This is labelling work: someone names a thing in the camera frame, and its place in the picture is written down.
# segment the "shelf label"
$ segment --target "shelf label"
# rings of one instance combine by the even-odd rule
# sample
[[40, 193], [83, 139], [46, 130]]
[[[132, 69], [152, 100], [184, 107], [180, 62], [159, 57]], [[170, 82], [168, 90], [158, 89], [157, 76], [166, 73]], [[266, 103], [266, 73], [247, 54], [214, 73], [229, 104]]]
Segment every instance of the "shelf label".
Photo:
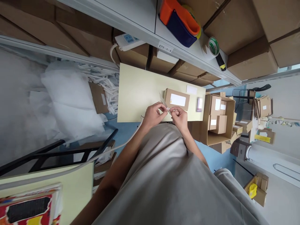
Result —
[[173, 47], [171, 47], [170, 45], [167, 45], [166, 43], [159, 41], [158, 46], [159, 49], [164, 50], [166, 52], [171, 53], [173, 51]]

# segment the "white cable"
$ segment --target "white cable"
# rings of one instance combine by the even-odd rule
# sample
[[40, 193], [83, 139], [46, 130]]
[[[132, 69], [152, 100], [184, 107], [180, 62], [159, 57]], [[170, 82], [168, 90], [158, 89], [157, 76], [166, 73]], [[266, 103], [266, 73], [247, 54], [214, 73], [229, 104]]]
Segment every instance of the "white cable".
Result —
[[60, 177], [60, 176], [72, 173], [72, 172], [74, 172], [76, 170], [79, 170], [80, 168], [86, 166], [87, 164], [95, 161], [99, 157], [101, 157], [101, 156], [103, 156], [103, 155], [105, 155], [107, 153], [110, 153], [110, 152], [112, 152], [112, 151], [114, 151], [114, 150], [116, 150], [118, 148], [121, 148], [124, 145], [126, 145], [133, 138], [133, 136], [136, 134], [136, 132], [140, 128], [141, 124], [143, 123], [143, 120], [144, 120], [143, 116], [141, 116], [141, 120], [142, 121], [139, 124], [138, 128], [133, 133], [133, 135], [128, 139], [128, 141], [125, 142], [124, 144], [118, 146], [118, 147], [112, 148], [112, 149], [108, 150], [107, 152], [101, 153], [100, 155], [97, 155], [97, 156], [91, 158], [89, 161], [87, 161], [87, 162], [85, 162], [85, 163], [83, 163], [83, 164], [81, 164], [81, 165], [79, 165], [79, 166], [77, 166], [75, 168], [66, 170], [66, 171], [62, 171], [62, 172], [58, 172], [58, 173], [54, 173], [54, 174], [49, 174], [49, 175], [45, 175], [45, 176], [41, 176], [41, 177], [30, 178], [30, 179], [21, 180], [21, 181], [14, 181], [14, 182], [10, 182], [10, 183], [0, 184], [0, 190], [4, 190], [4, 189], [8, 189], [8, 188], [14, 188], [14, 187], [18, 187], [18, 186], [22, 186], [22, 185], [26, 185], [26, 184], [36, 183], [36, 182], [39, 182], [39, 181], [44, 181], [44, 180], [48, 180], [48, 179]]
[[115, 44], [110, 48], [110, 50], [109, 50], [110, 57], [112, 58], [112, 61], [113, 61], [115, 64], [116, 64], [116, 62], [115, 62], [115, 60], [113, 59], [113, 50], [114, 50], [114, 48], [117, 47], [117, 46], [118, 46], [118, 44], [115, 43]]

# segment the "black metal frame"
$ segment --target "black metal frame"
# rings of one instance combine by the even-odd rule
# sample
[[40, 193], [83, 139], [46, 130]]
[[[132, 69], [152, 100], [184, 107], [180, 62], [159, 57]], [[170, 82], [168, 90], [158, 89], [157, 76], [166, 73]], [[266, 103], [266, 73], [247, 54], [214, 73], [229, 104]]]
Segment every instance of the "black metal frame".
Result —
[[[118, 132], [118, 129], [115, 129], [113, 131], [113, 133], [105, 140], [105, 142], [103, 143], [103, 145], [101, 147], [80, 149], [80, 150], [71, 150], [71, 151], [66, 151], [66, 152], [50, 152], [50, 153], [48, 153], [48, 151], [65, 143], [64, 140], [56, 141], [50, 145], [47, 145], [46, 147], [43, 147], [35, 152], [32, 152], [26, 156], [16, 159], [4, 166], [1, 166], [0, 167], [0, 176], [6, 174], [6, 173], [18, 168], [19, 166], [21, 166], [31, 160], [34, 160], [34, 159], [38, 159], [38, 160], [32, 166], [32, 168], [29, 170], [30, 173], [36, 172], [36, 171], [41, 171], [41, 170], [55, 169], [55, 168], [63, 167], [63, 166], [71, 166], [71, 165], [75, 165], [75, 164], [85, 163], [88, 160], [88, 156], [92, 151], [96, 151], [96, 153], [93, 155], [93, 157], [103, 153], [103, 151], [107, 147], [108, 143], [114, 138], [114, 136], [117, 134], [117, 132]], [[55, 165], [55, 166], [42, 167], [44, 162], [50, 157], [72, 155], [72, 154], [76, 154], [76, 153], [84, 153], [81, 161], [79, 161], [79, 162], [72, 162], [72, 163], [59, 164], [59, 165]]]

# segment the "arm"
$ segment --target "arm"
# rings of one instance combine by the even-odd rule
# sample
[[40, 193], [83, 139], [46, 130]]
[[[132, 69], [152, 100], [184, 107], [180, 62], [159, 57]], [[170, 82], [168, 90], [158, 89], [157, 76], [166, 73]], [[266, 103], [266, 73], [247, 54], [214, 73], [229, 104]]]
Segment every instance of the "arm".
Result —
[[207, 167], [207, 161], [198, 148], [195, 140], [193, 139], [190, 131], [188, 130], [188, 114], [180, 107], [172, 107], [170, 113], [173, 119], [173, 123], [183, 136], [187, 149], [194, 153]]
[[118, 193], [137, 156], [144, 136], [152, 127], [159, 124], [166, 115], [167, 109], [160, 102], [147, 108], [142, 125], [108, 170], [92, 199], [73, 220], [71, 225], [89, 225], [94, 222], [94, 220]]

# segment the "packing tape roll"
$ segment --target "packing tape roll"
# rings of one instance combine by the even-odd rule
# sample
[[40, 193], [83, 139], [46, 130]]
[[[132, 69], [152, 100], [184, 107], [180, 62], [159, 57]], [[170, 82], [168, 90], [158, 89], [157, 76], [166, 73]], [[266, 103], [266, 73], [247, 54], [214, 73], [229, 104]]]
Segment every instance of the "packing tape roll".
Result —
[[215, 37], [211, 37], [208, 42], [202, 46], [202, 52], [207, 60], [212, 60], [219, 54], [220, 48]]

